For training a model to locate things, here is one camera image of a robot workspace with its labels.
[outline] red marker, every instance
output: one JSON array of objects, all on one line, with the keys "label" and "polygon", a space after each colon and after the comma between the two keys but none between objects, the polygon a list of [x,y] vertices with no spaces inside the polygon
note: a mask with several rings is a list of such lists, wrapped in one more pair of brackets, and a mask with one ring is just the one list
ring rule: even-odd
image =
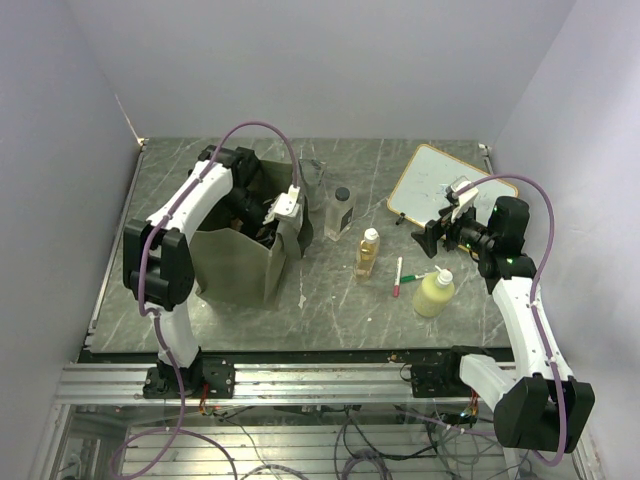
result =
[{"label": "red marker", "polygon": [[393,283],[394,297],[400,295],[400,277],[402,277],[402,257],[398,257],[398,263],[396,264],[396,281]]}]

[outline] table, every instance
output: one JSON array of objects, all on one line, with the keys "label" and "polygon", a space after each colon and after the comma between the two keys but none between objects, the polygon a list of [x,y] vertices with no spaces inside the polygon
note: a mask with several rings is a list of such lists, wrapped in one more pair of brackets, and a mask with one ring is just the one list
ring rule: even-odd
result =
[{"label": "table", "polygon": [[[152,138],[141,156],[126,218],[145,219],[162,206],[187,178],[200,151],[214,138]],[[508,346],[502,317],[487,295],[483,279],[468,254],[441,252],[431,260],[411,239],[415,225],[395,225],[386,201],[416,148],[428,143],[485,170],[477,142],[402,139],[294,139],[302,158],[327,162],[327,195],[348,186],[358,197],[352,229],[339,242],[323,236],[323,211],[311,216],[315,237],[304,258],[287,265],[277,311],[208,305],[196,295],[188,300],[196,339],[205,351],[401,349],[452,345]],[[288,162],[274,138],[231,139],[258,158]],[[372,278],[352,278],[355,248],[363,230],[375,227],[381,250]],[[399,298],[392,285],[396,259],[404,257],[404,274],[433,271],[454,274],[457,293],[435,319],[417,315],[411,298],[418,282],[405,284]],[[154,352],[151,322],[139,316],[130,291],[122,285],[122,252],[107,272],[100,309],[90,329],[93,353]]]}]

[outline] clear plastic bottle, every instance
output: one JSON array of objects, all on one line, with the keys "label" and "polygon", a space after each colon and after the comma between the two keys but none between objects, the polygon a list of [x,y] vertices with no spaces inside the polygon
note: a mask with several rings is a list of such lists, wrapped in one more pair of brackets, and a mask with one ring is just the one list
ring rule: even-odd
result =
[{"label": "clear plastic bottle", "polygon": [[439,315],[455,293],[453,274],[449,270],[436,268],[437,272],[424,277],[413,296],[413,308],[423,317]]},{"label": "clear plastic bottle", "polygon": [[375,228],[367,228],[356,251],[356,266],[354,274],[357,282],[366,282],[371,277],[373,264],[376,263],[380,249],[380,235]]},{"label": "clear plastic bottle", "polygon": [[337,242],[351,228],[355,205],[356,197],[348,188],[336,188],[334,198],[327,205],[324,219],[324,234],[334,242]]}]

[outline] marker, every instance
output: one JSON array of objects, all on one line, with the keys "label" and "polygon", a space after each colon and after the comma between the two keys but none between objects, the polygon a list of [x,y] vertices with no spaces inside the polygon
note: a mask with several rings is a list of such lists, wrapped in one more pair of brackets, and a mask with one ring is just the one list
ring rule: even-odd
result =
[{"label": "marker", "polygon": [[398,263],[396,264],[396,281],[393,282],[393,296],[398,297],[400,295],[400,278],[402,277],[402,257],[398,257]]},{"label": "marker", "polygon": [[400,283],[409,283],[413,282],[414,280],[420,280],[427,275],[429,275],[429,273],[422,273],[420,275],[405,275],[404,277],[400,277]]}]

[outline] white wall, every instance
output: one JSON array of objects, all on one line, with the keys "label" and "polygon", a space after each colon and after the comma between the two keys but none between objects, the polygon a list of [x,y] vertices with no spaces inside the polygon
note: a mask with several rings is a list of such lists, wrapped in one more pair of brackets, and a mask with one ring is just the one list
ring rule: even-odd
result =
[{"label": "white wall", "polygon": [[490,143],[574,0],[68,3],[141,136]]},{"label": "white wall", "polygon": [[[545,309],[579,379],[608,478],[637,478],[640,420],[640,3],[579,1],[495,145],[497,169],[537,179],[556,210]],[[543,249],[533,194],[526,248]]]},{"label": "white wall", "polygon": [[23,479],[138,148],[63,0],[3,2],[0,45],[0,477]]}]

